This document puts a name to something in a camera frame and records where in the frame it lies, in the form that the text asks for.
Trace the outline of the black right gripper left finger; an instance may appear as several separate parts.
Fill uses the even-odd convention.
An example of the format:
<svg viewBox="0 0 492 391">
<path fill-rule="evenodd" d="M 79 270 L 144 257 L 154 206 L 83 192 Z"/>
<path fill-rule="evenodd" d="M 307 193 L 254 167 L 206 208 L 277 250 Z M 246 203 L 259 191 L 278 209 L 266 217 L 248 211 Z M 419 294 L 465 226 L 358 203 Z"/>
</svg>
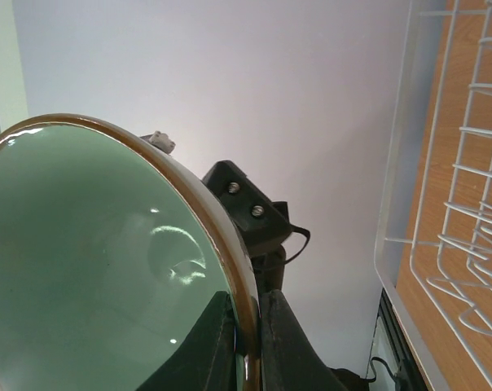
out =
<svg viewBox="0 0 492 391">
<path fill-rule="evenodd" d="M 235 390 L 235 316 L 227 292 L 216 292 L 176 352 L 142 391 Z"/>
</svg>

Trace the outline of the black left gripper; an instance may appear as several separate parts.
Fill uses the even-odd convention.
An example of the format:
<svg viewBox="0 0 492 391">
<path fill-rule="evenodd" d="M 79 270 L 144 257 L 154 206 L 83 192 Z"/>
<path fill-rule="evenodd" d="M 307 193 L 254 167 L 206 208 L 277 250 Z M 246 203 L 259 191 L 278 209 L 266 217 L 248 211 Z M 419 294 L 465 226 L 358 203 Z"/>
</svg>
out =
<svg viewBox="0 0 492 391">
<path fill-rule="evenodd" d="M 242 238 L 261 292 L 280 290 L 292 234 L 288 203 L 270 200 L 230 160 L 217 162 L 202 182 L 216 196 Z"/>
</svg>

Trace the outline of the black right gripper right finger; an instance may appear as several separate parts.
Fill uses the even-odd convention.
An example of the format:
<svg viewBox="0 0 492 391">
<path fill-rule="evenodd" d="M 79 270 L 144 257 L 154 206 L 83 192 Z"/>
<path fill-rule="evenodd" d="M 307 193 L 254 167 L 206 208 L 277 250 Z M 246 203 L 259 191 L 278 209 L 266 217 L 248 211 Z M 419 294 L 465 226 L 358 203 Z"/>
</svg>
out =
<svg viewBox="0 0 492 391">
<path fill-rule="evenodd" d="M 261 295 L 261 369 L 264 390 L 344 390 L 318 357 L 280 290 Z"/>
</svg>

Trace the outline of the green floral ceramic bowl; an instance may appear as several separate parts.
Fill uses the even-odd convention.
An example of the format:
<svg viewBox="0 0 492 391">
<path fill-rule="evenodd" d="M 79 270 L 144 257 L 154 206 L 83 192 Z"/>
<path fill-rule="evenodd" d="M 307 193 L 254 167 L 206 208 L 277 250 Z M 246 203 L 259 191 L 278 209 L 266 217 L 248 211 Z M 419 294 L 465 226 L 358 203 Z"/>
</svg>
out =
<svg viewBox="0 0 492 391">
<path fill-rule="evenodd" d="M 0 134 L 0 390 L 140 390 L 220 291 L 235 390 L 258 390 L 253 269 L 192 172 L 86 116 Z"/>
</svg>

